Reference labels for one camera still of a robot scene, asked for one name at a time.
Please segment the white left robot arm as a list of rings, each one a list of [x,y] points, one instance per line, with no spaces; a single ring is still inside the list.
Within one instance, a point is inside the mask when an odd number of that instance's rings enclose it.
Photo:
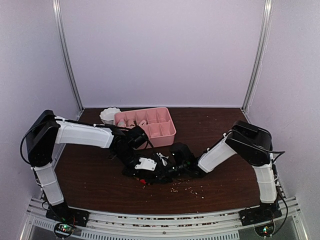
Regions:
[[[45,110],[25,135],[27,161],[39,181],[52,213],[61,222],[72,218],[72,211],[64,205],[65,197],[53,167],[53,151],[58,145],[89,146],[114,153],[130,170],[156,170],[157,161],[138,156],[136,150],[148,141],[139,127],[127,128],[112,124],[85,123],[66,119]]]

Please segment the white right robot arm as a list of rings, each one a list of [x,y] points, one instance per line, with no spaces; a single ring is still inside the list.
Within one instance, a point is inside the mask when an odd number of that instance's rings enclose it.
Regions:
[[[156,180],[165,183],[181,174],[192,178],[203,178],[217,166],[234,155],[239,155],[254,169],[259,187],[259,198],[263,204],[256,210],[259,220],[268,220],[275,212],[277,190],[273,171],[272,137],[269,131],[244,121],[237,121],[223,134],[219,142],[207,148],[199,157],[181,142],[169,148],[174,158],[173,165],[158,167]]]

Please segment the beige brown striped sock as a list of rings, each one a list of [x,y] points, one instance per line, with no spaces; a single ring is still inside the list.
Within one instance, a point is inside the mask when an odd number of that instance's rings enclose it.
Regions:
[[[142,126],[145,126],[145,125],[147,125],[147,124],[148,124],[147,120],[143,119],[138,125],[139,125],[140,127],[142,127]]]

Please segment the black red argyle sock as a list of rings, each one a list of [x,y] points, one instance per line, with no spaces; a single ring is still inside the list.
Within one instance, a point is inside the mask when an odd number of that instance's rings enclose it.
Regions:
[[[148,185],[151,184],[148,179],[144,179],[144,178],[140,178],[138,181],[139,181],[140,183],[142,183],[143,185],[146,185],[146,186],[148,186]]]

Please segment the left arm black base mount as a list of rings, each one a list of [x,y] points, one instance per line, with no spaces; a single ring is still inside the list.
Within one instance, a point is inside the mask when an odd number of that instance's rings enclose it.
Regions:
[[[64,200],[62,203],[52,205],[48,203],[46,218],[73,226],[86,227],[90,213],[86,210],[71,208]]]

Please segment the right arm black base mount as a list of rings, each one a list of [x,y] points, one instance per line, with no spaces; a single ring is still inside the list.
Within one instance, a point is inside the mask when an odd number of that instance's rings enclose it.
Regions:
[[[257,207],[246,207],[238,212],[242,226],[272,221],[282,216],[278,203],[260,203]]]

